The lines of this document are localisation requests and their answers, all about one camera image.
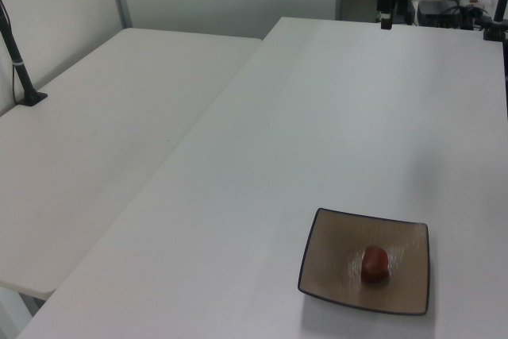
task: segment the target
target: black metal pole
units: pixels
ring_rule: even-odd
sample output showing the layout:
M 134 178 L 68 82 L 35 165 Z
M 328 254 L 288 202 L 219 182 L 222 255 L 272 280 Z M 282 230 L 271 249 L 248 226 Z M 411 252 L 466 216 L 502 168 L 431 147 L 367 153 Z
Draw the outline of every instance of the black metal pole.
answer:
M 0 6 L 0 32 L 2 33 L 3 40 L 6 42 L 6 47 L 9 51 L 10 58 L 13 61 L 13 65 L 16 68 L 17 76 L 19 77 L 21 85 L 25 90 L 25 98 L 23 98 L 19 104 L 25 106 L 34 106 L 44 98 L 48 97 L 48 95 L 44 93 L 38 93 L 33 88 L 29 73 L 26 71 L 25 64 L 21 58 L 21 53 L 17 48 L 16 41 L 13 36 L 13 31 L 6 15 L 6 11 L 2 6 Z
M 505 17 L 506 4 L 508 0 L 498 0 L 498 5 L 495 9 L 494 21 L 497 23 L 502 22 L 502 19 Z

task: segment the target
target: gray floor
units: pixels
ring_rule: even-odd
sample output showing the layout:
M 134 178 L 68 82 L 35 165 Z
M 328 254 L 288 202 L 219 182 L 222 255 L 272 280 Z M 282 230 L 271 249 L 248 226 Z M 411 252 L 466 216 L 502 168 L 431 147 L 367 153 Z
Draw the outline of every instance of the gray floor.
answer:
M 375 22 L 377 0 L 342 0 L 341 20 Z

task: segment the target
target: brown plate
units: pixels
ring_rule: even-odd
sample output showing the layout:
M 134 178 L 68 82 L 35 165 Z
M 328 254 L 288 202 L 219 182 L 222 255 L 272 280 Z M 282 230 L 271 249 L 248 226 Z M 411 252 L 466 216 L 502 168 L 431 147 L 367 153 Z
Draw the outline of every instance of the brown plate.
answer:
M 378 283 L 360 278 L 369 245 L 383 248 L 388 276 Z M 426 224 L 317 210 L 298 289 L 339 305 L 387 314 L 424 315 L 429 305 L 429 230 Z

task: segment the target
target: plate rim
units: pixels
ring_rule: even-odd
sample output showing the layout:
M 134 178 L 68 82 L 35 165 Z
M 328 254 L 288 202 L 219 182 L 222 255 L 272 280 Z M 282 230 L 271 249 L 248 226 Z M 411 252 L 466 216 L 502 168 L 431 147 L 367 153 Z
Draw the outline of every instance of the plate rim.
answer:
M 302 283 L 302 273 L 303 273 L 303 267 L 305 265 L 305 259 L 307 256 L 307 249 L 309 248 L 310 238 L 312 237 L 312 233 L 314 231 L 314 225 L 316 224 L 316 220 L 318 219 L 318 215 L 320 211 L 327 211 L 327 212 L 333 212 L 335 214 L 346 214 L 348 216 L 356 216 L 360 218 L 373 218 L 375 220 L 384 220 L 386 222 L 399 222 L 404 224 L 410 224 L 410 225 L 423 225 L 425 227 L 425 237 L 427 239 L 427 293 L 426 293 L 426 299 L 425 299 L 425 309 L 422 312 L 417 313 L 407 313 L 407 312 L 398 312 L 398 311 L 391 311 L 391 310 L 378 310 L 378 309 L 369 309 L 367 307 L 362 307 L 358 305 L 350 305 L 348 303 L 338 302 L 333 299 L 328 299 L 325 297 L 322 297 L 320 295 L 316 295 L 313 293 L 310 293 L 308 291 L 305 291 L 301 288 Z M 312 221 L 312 226 L 310 227 L 309 236 L 307 237 L 307 242 L 305 245 L 305 251 L 303 252 L 303 258 L 302 258 L 302 264 L 300 265 L 300 274 L 298 276 L 298 290 L 301 291 L 305 295 L 310 295 L 311 297 L 315 297 L 317 299 L 320 299 L 322 301 L 331 302 L 336 305 L 340 306 L 346 306 L 351 307 L 353 309 L 357 310 L 363 310 L 363 311 L 371 311 L 374 313 L 381 313 L 381 314 L 390 314 L 390 315 L 407 315 L 407 316 L 422 316 L 427 314 L 427 311 L 429 310 L 429 294 L 430 294 L 430 239 L 429 239 L 429 226 L 425 224 L 424 222 L 406 222 L 403 220 L 394 220 L 391 218 L 377 218 L 375 216 L 367 216 L 363 214 L 350 214 L 347 212 L 341 212 L 339 210 L 330 210 L 328 208 L 318 208 L 316 211 L 316 214 L 314 215 L 314 219 Z

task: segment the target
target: red fruit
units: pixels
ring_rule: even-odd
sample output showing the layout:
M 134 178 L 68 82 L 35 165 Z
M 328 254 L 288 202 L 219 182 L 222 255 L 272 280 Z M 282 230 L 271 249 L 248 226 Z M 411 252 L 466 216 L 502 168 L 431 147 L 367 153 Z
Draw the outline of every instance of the red fruit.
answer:
M 379 246 L 371 245 L 366 247 L 362 258 L 362 280 L 375 283 L 382 280 L 388 273 L 387 252 Z

